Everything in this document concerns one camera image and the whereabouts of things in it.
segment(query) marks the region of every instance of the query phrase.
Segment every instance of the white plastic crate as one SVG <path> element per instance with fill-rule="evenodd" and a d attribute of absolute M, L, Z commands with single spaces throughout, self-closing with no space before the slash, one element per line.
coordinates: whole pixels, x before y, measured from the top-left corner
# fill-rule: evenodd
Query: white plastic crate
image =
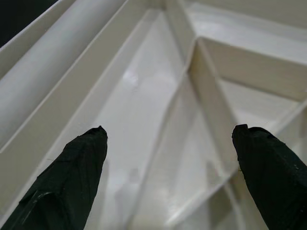
<path fill-rule="evenodd" d="M 231 10 L 126 1 L 2 148 L 1 223 L 67 142 L 101 125 L 108 156 L 85 229 L 266 229 L 231 133 L 264 127 L 305 160 L 307 31 Z"/>

